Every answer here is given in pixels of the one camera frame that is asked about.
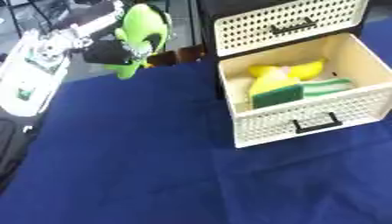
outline green sponge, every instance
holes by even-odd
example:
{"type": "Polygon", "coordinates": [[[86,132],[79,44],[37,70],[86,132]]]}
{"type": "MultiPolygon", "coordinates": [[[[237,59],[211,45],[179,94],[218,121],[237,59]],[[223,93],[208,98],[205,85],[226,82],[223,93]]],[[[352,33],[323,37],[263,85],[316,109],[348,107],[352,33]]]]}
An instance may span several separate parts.
{"type": "Polygon", "coordinates": [[[285,102],[294,102],[304,98],[304,87],[301,84],[280,87],[269,92],[252,96],[253,109],[264,108],[285,102]]]}

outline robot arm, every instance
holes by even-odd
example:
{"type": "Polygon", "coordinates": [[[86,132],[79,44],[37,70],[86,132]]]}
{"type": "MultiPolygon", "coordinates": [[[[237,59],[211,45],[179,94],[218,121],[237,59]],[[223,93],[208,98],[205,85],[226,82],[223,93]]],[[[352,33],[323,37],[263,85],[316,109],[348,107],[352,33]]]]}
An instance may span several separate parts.
{"type": "MultiPolygon", "coordinates": [[[[69,25],[67,28],[51,31],[47,35],[36,30],[27,31],[0,67],[0,106],[14,116],[35,116],[45,111],[68,74],[72,53],[96,52],[96,43],[100,43],[97,39],[101,35],[117,32],[115,28],[118,24],[127,22],[124,19],[134,19],[135,15],[141,12],[143,14],[144,11],[144,6],[138,4],[128,7],[120,0],[105,0],[83,16],[72,17],[60,25],[69,25]]],[[[128,33],[139,32],[137,28],[134,31],[129,30],[128,33]]],[[[115,53],[121,55],[121,67],[132,64],[132,59],[140,62],[140,55],[147,57],[147,54],[153,52],[138,53],[135,49],[141,48],[138,48],[137,42],[123,39],[120,42],[121,49],[117,49],[118,52],[115,53]]],[[[118,46],[118,43],[117,40],[110,44],[118,46]]],[[[98,62],[112,64],[105,59],[98,62]]]]}

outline blue tablecloth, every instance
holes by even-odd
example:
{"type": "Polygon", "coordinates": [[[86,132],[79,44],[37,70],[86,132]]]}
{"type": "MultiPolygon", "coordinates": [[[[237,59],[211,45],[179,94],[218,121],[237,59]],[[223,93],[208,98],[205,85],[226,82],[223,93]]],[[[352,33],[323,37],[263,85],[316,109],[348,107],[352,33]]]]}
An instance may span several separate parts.
{"type": "MultiPolygon", "coordinates": [[[[392,64],[392,20],[364,42],[392,64]]],[[[392,116],[235,150],[213,64],[66,84],[0,198],[7,224],[392,223],[392,116]]]]}

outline metal chair leg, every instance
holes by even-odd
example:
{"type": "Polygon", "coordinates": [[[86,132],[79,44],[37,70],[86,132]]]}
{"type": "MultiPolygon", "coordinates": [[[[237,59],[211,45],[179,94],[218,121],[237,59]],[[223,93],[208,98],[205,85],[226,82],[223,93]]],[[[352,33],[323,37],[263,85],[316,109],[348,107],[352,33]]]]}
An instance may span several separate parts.
{"type": "Polygon", "coordinates": [[[7,8],[8,8],[8,11],[10,11],[10,16],[12,17],[12,22],[14,23],[15,29],[17,30],[17,35],[19,36],[19,38],[22,38],[22,30],[19,27],[17,17],[15,16],[15,11],[14,11],[12,4],[11,4],[11,0],[5,0],[5,2],[7,3],[7,8]]]}
{"type": "Polygon", "coordinates": [[[44,14],[44,12],[42,12],[42,10],[34,3],[33,0],[28,0],[28,2],[37,11],[37,13],[39,15],[41,15],[41,17],[47,22],[47,24],[49,25],[49,30],[51,30],[53,25],[52,25],[51,21],[49,20],[49,18],[44,14]]]}
{"type": "Polygon", "coordinates": [[[194,26],[193,26],[193,7],[192,0],[188,0],[188,15],[189,15],[189,23],[191,24],[191,35],[192,35],[192,46],[196,45],[194,26]]]}

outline yellow banana toy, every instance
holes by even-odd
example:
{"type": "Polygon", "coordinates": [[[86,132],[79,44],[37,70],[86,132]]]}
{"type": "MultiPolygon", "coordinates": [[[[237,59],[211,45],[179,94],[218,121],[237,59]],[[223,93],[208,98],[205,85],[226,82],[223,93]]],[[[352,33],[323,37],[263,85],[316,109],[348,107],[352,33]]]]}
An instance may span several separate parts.
{"type": "Polygon", "coordinates": [[[325,59],[319,59],[297,66],[251,66],[248,70],[257,78],[268,73],[273,67],[280,68],[291,78],[299,78],[301,81],[308,81],[316,78],[323,71],[325,63],[325,59]]]}

